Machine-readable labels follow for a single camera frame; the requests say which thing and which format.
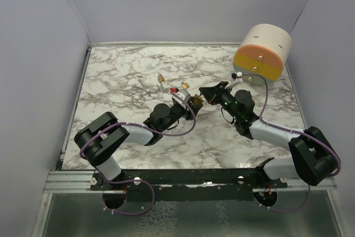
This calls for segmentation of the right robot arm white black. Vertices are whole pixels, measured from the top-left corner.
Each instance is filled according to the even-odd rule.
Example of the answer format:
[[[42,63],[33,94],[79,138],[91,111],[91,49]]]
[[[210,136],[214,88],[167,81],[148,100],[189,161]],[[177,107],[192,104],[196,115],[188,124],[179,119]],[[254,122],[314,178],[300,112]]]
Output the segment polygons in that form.
[[[219,104],[232,116],[239,135],[268,142],[291,153],[289,158],[271,158],[258,165],[255,173],[258,186],[266,188],[282,178],[300,178],[316,186],[337,171],[339,157],[318,128],[291,129],[263,121],[253,111],[255,102],[251,93],[240,89],[231,94],[227,82],[200,87],[199,91],[210,105]]]

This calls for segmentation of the larger brass padlock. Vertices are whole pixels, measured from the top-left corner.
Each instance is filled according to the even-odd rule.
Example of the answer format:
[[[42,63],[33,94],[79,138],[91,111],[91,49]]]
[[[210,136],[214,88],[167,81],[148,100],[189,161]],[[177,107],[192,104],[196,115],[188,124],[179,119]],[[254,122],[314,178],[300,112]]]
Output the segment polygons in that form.
[[[202,100],[202,98],[201,98],[199,95],[195,94],[195,95],[193,96],[193,99],[192,99],[193,105],[200,105],[200,104],[202,104],[203,102],[204,102],[204,101]]]

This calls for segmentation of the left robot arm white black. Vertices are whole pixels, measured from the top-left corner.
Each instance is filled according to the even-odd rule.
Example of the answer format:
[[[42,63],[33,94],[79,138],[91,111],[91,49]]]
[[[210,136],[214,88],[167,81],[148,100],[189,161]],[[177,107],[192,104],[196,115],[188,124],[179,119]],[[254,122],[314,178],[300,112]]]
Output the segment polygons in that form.
[[[173,105],[157,104],[143,124],[118,121],[112,112],[105,112],[74,137],[80,149],[79,155],[103,175],[103,183],[109,189],[117,189],[122,185],[122,170],[113,157],[114,152],[124,143],[136,143],[150,146],[163,136],[179,137],[192,130],[180,134],[170,134],[181,118],[193,121],[203,107],[203,100],[198,96],[173,95]]]

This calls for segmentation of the small brass padlock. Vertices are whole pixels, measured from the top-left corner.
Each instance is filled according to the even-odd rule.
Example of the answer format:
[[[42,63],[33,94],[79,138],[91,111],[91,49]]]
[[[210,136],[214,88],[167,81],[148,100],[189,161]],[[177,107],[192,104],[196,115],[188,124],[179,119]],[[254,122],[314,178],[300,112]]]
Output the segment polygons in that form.
[[[162,92],[164,90],[164,86],[163,86],[163,82],[165,81],[165,78],[163,77],[163,75],[161,73],[158,73],[158,83],[157,83],[157,88],[160,92]]]
[[[181,86],[183,89],[188,89],[190,87],[189,84],[185,82],[182,82]]]

